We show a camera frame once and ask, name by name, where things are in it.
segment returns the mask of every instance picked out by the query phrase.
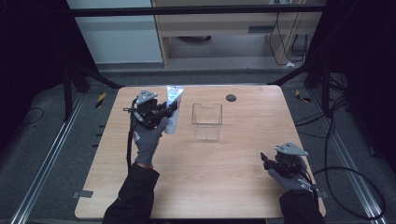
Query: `gray floor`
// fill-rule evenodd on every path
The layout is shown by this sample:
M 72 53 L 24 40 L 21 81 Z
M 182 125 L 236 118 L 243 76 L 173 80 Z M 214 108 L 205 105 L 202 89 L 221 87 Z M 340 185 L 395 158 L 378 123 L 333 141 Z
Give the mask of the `gray floor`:
M 210 41 L 200 39 L 175 38 L 172 41 L 170 61 L 161 69 L 138 68 L 122 73 L 103 73 L 111 80 L 127 85 L 166 85 L 166 84 L 265 84 L 285 76 L 293 68 L 278 65 L 271 56 L 262 35 L 254 36 L 212 36 Z M 76 122 L 65 139 L 52 170 L 49 173 L 41 193 L 30 211 L 29 220 L 34 223 L 84 223 L 99 220 L 78 220 L 74 215 L 77 200 L 72 198 L 75 191 L 82 190 L 90 169 L 100 133 L 108 118 L 110 109 L 117 95 L 102 83 L 88 78 L 92 87 L 89 93 L 76 93 L 74 100 L 83 97 Z M 290 113 L 297 121 L 317 114 L 320 110 L 316 99 L 320 87 L 305 90 L 302 85 L 304 75 L 298 76 L 282 86 Z M 313 100 L 307 103 L 298 98 L 295 90 Z M 106 92 L 106 99 L 100 108 L 94 108 L 100 93 Z M 339 91 L 332 91 L 332 98 L 342 96 Z M 42 162 L 46 159 L 57 133 L 63 125 L 64 99 L 63 87 L 56 86 L 37 95 L 32 109 L 26 116 L 19 132 L 8 146 L 8 154 L 0 160 L 0 220 L 7 223 L 17 211 L 23 198 L 35 180 Z M 328 131 L 329 119 L 319 119 L 305 126 L 297 127 L 304 149 L 310 153 L 309 162 L 313 171 L 324 165 L 324 136 Z M 346 165 L 343 159 L 347 154 L 355 168 L 366 174 L 381 190 L 387 200 L 385 222 L 396 223 L 396 176 L 381 157 L 372 157 L 369 146 L 347 105 L 334 113 L 335 132 L 329 142 L 329 165 Z M 356 192 L 353 177 L 345 172 L 330 171 L 331 186 L 336 197 L 347 208 L 366 216 L 361 197 Z M 316 176 L 320 191 L 328 190 L 324 175 Z M 327 209 L 327 223 L 375 223 L 353 217 L 334 199 L 323 199 Z M 281 219 L 269 220 L 269 223 L 282 223 Z M 174 221 L 176 223 L 204 223 L 198 220 Z M 260 220 L 212 220 L 211 223 L 261 223 Z

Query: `wooden table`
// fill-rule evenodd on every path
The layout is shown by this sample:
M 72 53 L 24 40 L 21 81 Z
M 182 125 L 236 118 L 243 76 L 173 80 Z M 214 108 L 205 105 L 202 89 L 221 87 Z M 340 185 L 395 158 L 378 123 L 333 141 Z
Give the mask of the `wooden table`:
M 288 141 L 301 147 L 291 115 L 278 86 L 185 86 L 177 131 L 163 134 L 154 155 L 161 174 L 151 218 L 282 217 L 280 186 L 262 166 L 260 152 L 273 158 L 275 146 Z M 127 176 L 126 146 L 130 115 L 122 111 L 142 90 L 166 99 L 166 87 L 120 89 L 97 149 L 76 216 L 103 217 Z M 234 94 L 235 102 L 226 95 Z M 219 141 L 198 142 L 191 124 L 192 104 L 222 104 Z M 132 159 L 136 156 L 133 143 Z M 320 201 L 321 212 L 325 209 Z

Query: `black pole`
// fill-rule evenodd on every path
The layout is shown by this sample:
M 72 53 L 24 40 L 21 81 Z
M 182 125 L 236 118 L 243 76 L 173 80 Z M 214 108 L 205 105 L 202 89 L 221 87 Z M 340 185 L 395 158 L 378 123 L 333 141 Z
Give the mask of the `black pole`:
M 288 73 L 287 75 L 281 77 L 280 79 L 278 79 L 276 81 L 267 83 L 267 85 L 281 86 L 285 82 L 291 80 L 292 78 L 299 76 L 301 73 L 310 71 L 312 69 L 312 67 L 314 67 L 316 65 L 317 62 L 318 62 L 317 58 L 312 58 L 311 60 L 307 60 L 300 67 L 296 68 L 295 70 L 291 71 L 290 73 Z
M 264 5 L 264 6 L 202 6 L 202 7 L 123 7 L 89 8 L 48 11 L 54 15 L 73 17 L 148 16 L 226 13 L 277 13 L 277 12 L 322 12 L 335 6 L 326 5 Z
M 99 74 L 93 72 L 92 70 L 90 70 L 90 69 L 84 67 L 84 66 L 81 65 L 81 64 L 76 64 L 76 68 L 77 68 L 79 71 L 85 73 L 86 75 L 88 75 L 88 76 L 90 76 L 90 77 L 93 77 L 93 78 L 95 78 L 96 80 L 98 80 L 98 81 L 104 83 L 105 85 L 107 85 L 108 87 L 110 87 L 110 88 L 112 88 L 112 89 L 120 89 L 120 88 L 124 87 L 123 85 L 119 85 L 119 84 L 117 84 L 117 83 L 115 83 L 115 82 L 112 82 L 112 81 L 108 80 L 108 79 L 105 78 L 105 77 L 100 76 Z
M 64 70 L 64 121 L 67 121 L 72 114 L 72 89 L 71 89 L 71 78 L 66 67 Z
M 322 109 L 326 117 L 330 117 L 331 113 L 329 110 L 329 98 L 330 98 L 330 67 L 327 63 L 323 64 L 323 76 L 322 76 Z

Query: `black metal frame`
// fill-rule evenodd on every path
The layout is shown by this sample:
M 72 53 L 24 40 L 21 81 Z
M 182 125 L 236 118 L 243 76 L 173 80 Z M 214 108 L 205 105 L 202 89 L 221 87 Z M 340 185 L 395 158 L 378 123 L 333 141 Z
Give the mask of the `black metal frame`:
M 319 12 L 336 8 L 327 5 L 265 5 L 265 6 L 200 6 L 200 7 L 124 7 L 90 8 L 50 11 L 50 14 L 73 17 L 149 16 L 187 14 L 227 13 L 277 13 L 277 12 Z
M 279 12 L 324 12 L 327 10 L 335 10 L 339 9 L 340 6 L 329 6 L 329 5 L 265 5 L 265 6 L 199 6 L 199 7 L 126 7 L 126 8 L 90 8 L 90 9 L 70 9 L 70 10 L 48 10 L 43 7 L 45 13 L 56 16 L 72 16 L 72 17 L 116 17 L 116 16 L 147 16 L 147 15 L 187 15 L 187 14 L 228 14 L 228 13 L 279 13 Z M 315 52 L 320 56 L 319 58 L 323 59 L 323 52 Z M 303 64 L 301 67 L 292 71 L 288 75 L 276 80 L 274 82 L 268 83 L 268 85 L 282 85 L 285 82 L 289 81 L 293 77 L 300 75 L 303 72 L 308 72 L 311 70 L 321 70 L 321 66 L 323 65 L 323 61 L 319 60 L 318 57 L 309 57 L 309 59 Z M 92 76 L 98 79 L 101 82 L 110 84 L 109 86 L 112 88 L 120 88 L 121 85 L 112 83 L 111 81 L 100 77 L 100 75 L 95 74 L 88 69 L 84 69 L 81 65 L 78 67 L 78 70 L 83 73 Z M 329 114 L 329 67 L 326 63 L 324 63 L 322 76 L 322 108 L 324 112 Z M 65 75 L 65 83 L 64 86 L 67 89 L 70 89 L 70 84 L 67 83 L 67 78 L 69 76 Z M 316 76 L 314 80 L 310 83 L 305 81 L 305 86 L 312 87 L 318 83 L 320 78 Z M 65 100 L 67 104 L 67 108 L 71 108 L 71 94 L 65 93 Z
M 81 74 L 93 77 L 112 89 L 120 89 L 124 87 L 100 76 L 81 64 L 68 64 L 64 69 L 64 121 L 67 121 L 73 112 L 71 83 L 73 82 L 78 92 L 87 92 L 90 89 L 90 84 Z

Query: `metal rail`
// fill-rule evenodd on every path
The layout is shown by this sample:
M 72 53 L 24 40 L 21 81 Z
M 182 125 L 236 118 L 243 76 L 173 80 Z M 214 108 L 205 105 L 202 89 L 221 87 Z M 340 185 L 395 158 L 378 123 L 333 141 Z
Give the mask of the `metal rail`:
M 310 91 L 312 99 L 317 106 L 318 110 L 321 110 L 320 106 L 320 100 L 319 96 L 315 91 Z M 327 128 L 330 128 L 330 122 L 326 119 L 323 120 Z M 338 157 L 341 160 L 341 163 L 347 168 L 358 170 L 358 167 L 356 166 L 355 162 L 352 160 L 352 157 L 349 155 L 347 152 L 347 148 L 344 145 L 340 135 L 338 134 L 337 130 L 334 130 L 334 133 L 332 134 L 331 137 L 333 146 L 335 148 L 335 151 L 338 154 Z M 364 179 L 360 176 L 356 176 L 351 174 L 350 172 L 347 173 L 349 180 L 352 184 L 352 187 L 356 191 L 359 200 L 361 201 L 361 205 L 363 206 L 363 209 L 365 213 L 367 214 L 368 217 L 376 217 L 379 214 L 381 214 L 381 208 L 378 205 L 375 196 L 370 190 L 369 185 L 364 181 Z M 388 223 L 385 216 L 382 216 L 380 219 L 377 220 L 372 220 L 371 221 L 373 224 L 386 224 Z
M 59 153 L 64 145 L 64 141 L 69 134 L 78 112 L 81 108 L 81 103 L 84 99 L 85 94 L 80 93 L 76 99 L 74 104 L 75 110 L 70 116 L 70 119 L 65 121 L 61 127 L 61 130 L 58 132 L 49 153 L 47 154 L 46 159 L 44 159 L 43 164 L 41 165 L 40 170 L 38 171 L 37 175 L 35 176 L 35 180 L 33 184 L 29 188 L 28 192 L 26 193 L 23 201 L 21 202 L 18 210 L 15 212 L 14 216 L 12 217 L 10 223 L 11 224 L 23 224 L 26 222 L 27 218 L 30 215 L 30 212 L 35 205 L 35 201 L 37 200 L 41 190 L 43 189 L 47 178 L 52 170 L 53 165 L 55 164 L 56 159 L 58 158 Z

